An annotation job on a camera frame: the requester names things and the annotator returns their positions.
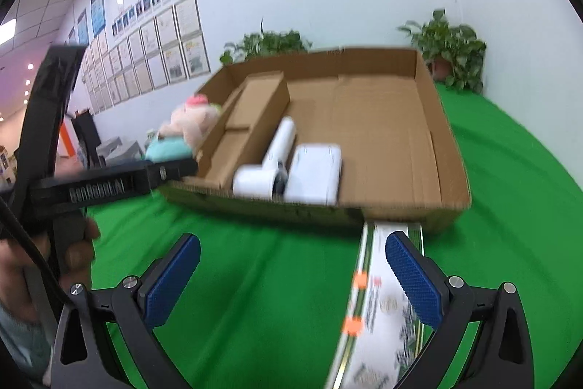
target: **green tablecloth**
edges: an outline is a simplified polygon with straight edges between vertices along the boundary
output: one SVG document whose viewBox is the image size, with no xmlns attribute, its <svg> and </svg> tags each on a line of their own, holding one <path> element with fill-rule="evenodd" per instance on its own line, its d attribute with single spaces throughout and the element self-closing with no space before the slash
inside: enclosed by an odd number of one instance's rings
<svg viewBox="0 0 583 389">
<path fill-rule="evenodd" d="M 447 232 L 426 237 L 446 274 L 476 286 L 518 287 L 531 331 L 537 388 L 548 388 L 583 336 L 583 193 L 528 132 L 483 98 L 439 88 L 459 142 L 473 205 Z M 96 288 L 142 273 L 183 232 L 202 260 L 156 335 L 193 387 L 321 388 L 339 337 L 357 241 L 203 216 L 136 199 L 91 211 L 103 238 Z M 454 384 L 475 327 L 441 387 Z M 113 338 L 144 387 L 117 328 Z"/>
</svg>

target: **flower pot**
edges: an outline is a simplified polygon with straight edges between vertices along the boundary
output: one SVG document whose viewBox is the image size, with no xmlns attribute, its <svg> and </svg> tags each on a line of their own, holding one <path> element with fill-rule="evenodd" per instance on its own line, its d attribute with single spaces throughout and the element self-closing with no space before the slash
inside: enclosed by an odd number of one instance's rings
<svg viewBox="0 0 583 389">
<path fill-rule="evenodd" d="M 431 75 L 433 81 L 444 82 L 451 74 L 451 63 L 438 56 L 431 62 Z"/>
</svg>

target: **plush toy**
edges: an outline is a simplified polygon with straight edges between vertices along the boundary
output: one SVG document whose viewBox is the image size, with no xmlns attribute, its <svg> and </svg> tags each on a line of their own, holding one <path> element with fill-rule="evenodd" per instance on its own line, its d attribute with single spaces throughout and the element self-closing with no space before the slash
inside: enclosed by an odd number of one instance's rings
<svg viewBox="0 0 583 389">
<path fill-rule="evenodd" d="M 197 94 L 174 110 L 169 124 L 163 124 L 158 137 L 148 146 L 146 159 L 167 162 L 193 158 L 206 133 L 217 123 L 220 106 L 209 104 L 208 98 Z"/>
</svg>

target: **orange sticker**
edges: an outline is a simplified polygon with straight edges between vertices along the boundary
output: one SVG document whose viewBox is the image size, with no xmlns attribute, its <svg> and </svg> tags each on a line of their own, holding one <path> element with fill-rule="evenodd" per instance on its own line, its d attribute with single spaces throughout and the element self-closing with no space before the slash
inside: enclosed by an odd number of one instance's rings
<svg viewBox="0 0 583 389">
<path fill-rule="evenodd" d="M 342 327 L 342 332 L 346 333 L 350 337 L 357 337 L 360 335 L 363 329 L 363 321 L 359 316 L 353 316 L 350 318 L 346 317 L 344 320 L 344 325 Z"/>
<path fill-rule="evenodd" d="M 356 272 L 355 278 L 352 280 L 352 286 L 358 289 L 366 289 L 368 282 L 368 274 L 366 272 Z"/>
</svg>

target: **brown cardboard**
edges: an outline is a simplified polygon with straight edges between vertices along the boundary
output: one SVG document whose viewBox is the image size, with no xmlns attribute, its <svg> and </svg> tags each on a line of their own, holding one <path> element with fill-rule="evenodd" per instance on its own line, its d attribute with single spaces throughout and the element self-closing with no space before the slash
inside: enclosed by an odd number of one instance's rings
<svg viewBox="0 0 583 389">
<path fill-rule="evenodd" d="M 224 112 L 201 148 L 202 175 L 166 189 L 172 201 L 355 229 L 364 219 L 421 222 L 427 231 L 444 229 L 470 206 L 457 144 L 415 50 L 345 49 L 257 59 L 222 68 L 199 92 L 224 104 Z M 261 163 L 282 115 L 294 119 L 296 143 L 340 145 L 337 207 L 229 194 L 240 165 Z M 254 121 L 259 127 L 251 126 Z"/>
</svg>

